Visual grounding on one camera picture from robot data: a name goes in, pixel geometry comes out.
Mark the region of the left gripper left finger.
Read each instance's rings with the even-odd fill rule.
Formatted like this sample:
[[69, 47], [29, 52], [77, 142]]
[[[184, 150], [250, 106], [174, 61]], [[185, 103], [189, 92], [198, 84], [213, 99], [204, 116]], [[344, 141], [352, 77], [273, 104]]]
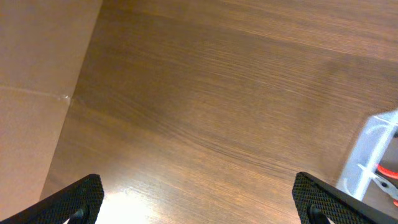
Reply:
[[98, 174], [89, 174], [29, 208], [3, 220], [3, 224], [94, 224], [104, 199]]

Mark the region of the small red cutting pliers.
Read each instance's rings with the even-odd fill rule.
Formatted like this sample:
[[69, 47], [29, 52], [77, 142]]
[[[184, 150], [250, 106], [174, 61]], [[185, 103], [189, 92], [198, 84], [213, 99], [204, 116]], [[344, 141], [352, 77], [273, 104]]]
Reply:
[[376, 172], [370, 170], [361, 164], [359, 168], [369, 177], [384, 193], [393, 199], [393, 204], [397, 206], [397, 186], [390, 182], [387, 178], [397, 180], [397, 172], [386, 169], [380, 164], [376, 165]]

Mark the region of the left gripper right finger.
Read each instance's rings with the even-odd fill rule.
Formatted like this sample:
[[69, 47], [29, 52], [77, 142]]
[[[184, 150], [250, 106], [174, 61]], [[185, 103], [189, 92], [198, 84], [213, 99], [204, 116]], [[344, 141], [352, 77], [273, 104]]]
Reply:
[[304, 224], [397, 223], [397, 219], [306, 172], [296, 174], [292, 196]]

